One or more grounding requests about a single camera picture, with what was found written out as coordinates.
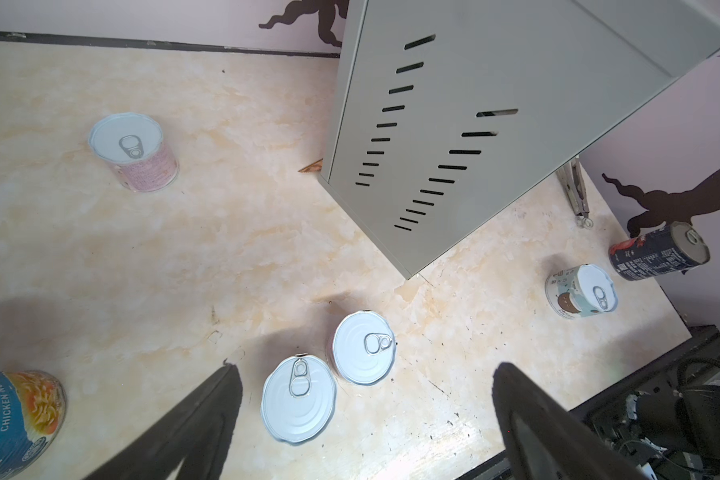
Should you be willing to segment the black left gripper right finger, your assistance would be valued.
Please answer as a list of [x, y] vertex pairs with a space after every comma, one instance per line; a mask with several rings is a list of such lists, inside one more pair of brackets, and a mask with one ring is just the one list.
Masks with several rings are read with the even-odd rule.
[[514, 478], [642, 477], [514, 364], [496, 369], [492, 399]]

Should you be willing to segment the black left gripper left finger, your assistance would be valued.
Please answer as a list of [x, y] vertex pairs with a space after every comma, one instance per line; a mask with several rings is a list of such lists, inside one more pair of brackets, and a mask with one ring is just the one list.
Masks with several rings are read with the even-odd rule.
[[238, 368], [225, 363], [90, 479], [218, 479], [243, 400]]

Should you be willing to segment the light blue label can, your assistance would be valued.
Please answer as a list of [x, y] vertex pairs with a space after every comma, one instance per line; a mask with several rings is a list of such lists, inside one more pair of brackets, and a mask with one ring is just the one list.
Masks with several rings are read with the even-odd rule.
[[263, 423], [279, 442], [300, 445], [313, 440], [334, 416], [337, 391], [334, 375], [323, 360], [308, 354], [288, 357], [264, 383]]

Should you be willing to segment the grey blue label can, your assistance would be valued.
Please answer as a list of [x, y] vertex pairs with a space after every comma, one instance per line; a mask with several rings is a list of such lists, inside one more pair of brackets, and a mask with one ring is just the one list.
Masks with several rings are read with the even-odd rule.
[[612, 279], [594, 264], [582, 264], [550, 275], [544, 290], [551, 308], [567, 319], [610, 313], [618, 306]]

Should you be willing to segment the pink orange label can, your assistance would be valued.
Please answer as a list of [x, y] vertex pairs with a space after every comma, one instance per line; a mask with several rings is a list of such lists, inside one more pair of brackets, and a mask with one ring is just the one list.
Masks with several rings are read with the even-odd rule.
[[337, 326], [331, 344], [333, 363], [345, 380], [371, 386], [391, 371], [396, 339], [381, 315], [362, 310], [347, 315]]

